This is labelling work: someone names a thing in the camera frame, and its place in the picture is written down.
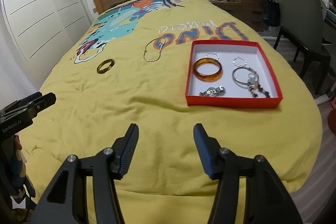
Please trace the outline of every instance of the bed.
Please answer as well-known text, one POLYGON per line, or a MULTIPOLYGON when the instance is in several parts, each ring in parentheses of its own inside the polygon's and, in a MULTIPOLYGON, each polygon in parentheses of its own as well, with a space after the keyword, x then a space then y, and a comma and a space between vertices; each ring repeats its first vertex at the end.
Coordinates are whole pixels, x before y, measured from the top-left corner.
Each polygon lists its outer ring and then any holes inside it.
MULTIPOLYGON (((306 181, 322 136, 319 110, 305 84, 254 30, 208 0, 95 0, 99 18, 44 82, 57 102, 20 133, 27 173, 44 189, 68 155, 95 155, 122 136, 130 123, 140 137, 128 174, 116 182, 126 223, 206 223, 216 181, 203 172, 193 141, 202 123, 237 155, 268 161, 290 192, 306 181), (161 58, 157 37, 167 38, 161 58), (232 39, 258 42, 278 78, 283 100, 276 109, 188 107, 185 85, 191 42, 232 39), (96 72, 106 59, 115 65, 96 72)), ((95 223, 92 183, 90 223, 95 223)), ((242 223, 245 180, 240 181, 236 223, 242 223)))

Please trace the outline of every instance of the gray chair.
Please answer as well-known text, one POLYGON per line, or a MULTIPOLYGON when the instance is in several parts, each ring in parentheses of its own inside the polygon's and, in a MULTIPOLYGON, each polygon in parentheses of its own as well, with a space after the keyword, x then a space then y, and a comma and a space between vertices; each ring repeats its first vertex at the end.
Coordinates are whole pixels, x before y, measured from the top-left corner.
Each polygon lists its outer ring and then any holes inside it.
POLYGON ((323 16, 320 0, 282 0, 282 26, 280 28, 274 49, 277 48, 281 35, 288 38, 295 46, 294 62, 299 54, 304 54, 304 64, 300 72, 304 77, 312 61, 321 62, 321 77, 315 93, 318 94, 325 79, 330 64, 330 54, 322 45, 323 16))

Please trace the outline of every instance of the red box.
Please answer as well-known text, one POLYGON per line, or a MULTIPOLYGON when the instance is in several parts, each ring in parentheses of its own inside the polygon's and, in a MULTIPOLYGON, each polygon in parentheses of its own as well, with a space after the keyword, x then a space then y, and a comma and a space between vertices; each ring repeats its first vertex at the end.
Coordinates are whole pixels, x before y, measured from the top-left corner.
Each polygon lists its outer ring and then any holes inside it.
POLYGON ((206 105, 230 108, 276 108, 283 99, 278 80, 260 45, 257 42, 233 40, 193 41, 185 96, 189 106, 206 105), (193 64, 196 60, 205 57, 203 54, 210 52, 221 53, 219 62, 222 64, 223 76, 217 81, 218 83, 202 82, 193 74, 193 64), (246 67, 251 67, 258 72, 260 84, 269 91, 271 98, 262 96, 253 98, 247 89, 234 86, 232 71, 237 67, 233 64, 232 57, 235 56, 244 58, 248 62, 246 67), (206 90, 206 85, 214 88, 223 85, 226 93, 223 97, 197 95, 206 90))

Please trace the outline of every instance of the closet door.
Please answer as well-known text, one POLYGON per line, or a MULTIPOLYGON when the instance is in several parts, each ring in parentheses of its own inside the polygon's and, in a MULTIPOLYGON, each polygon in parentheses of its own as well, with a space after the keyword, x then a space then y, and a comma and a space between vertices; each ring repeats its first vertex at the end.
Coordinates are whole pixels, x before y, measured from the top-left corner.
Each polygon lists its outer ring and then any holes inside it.
POLYGON ((80 0, 3 0, 14 44, 43 83, 90 27, 80 0))

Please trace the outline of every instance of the brown bangle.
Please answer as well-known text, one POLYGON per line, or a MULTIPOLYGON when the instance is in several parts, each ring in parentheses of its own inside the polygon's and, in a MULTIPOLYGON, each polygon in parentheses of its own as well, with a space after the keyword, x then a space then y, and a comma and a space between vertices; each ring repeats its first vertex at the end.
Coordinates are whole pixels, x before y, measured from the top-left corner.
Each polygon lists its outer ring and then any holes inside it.
POLYGON ((105 72, 109 71, 113 66, 114 66, 114 60, 113 59, 107 59, 107 60, 103 61, 102 63, 100 63, 100 65, 97 68, 97 72, 99 74, 105 73, 105 72), (107 63, 110 63, 110 65, 107 68, 101 70, 101 67, 103 67, 103 65, 105 65, 107 63))
POLYGON ((223 75, 223 70, 222 70, 221 63, 219 63, 217 60, 215 60, 213 58, 201 58, 201 59, 197 60, 195 62, 195 64, 193 65, 193 72, 199 80, 204 81, 204 82, 215 82, 219 78, 221 78, 221 76, 223 75), (218 72, 216 72, 212 75, 204 75, 202 73, 199 73, 197 71, 197 68, 200 65, 206 64, 206 63, 211 63, 211 64, 214 64, 215 66, 217 66, 219 68, 218 72))

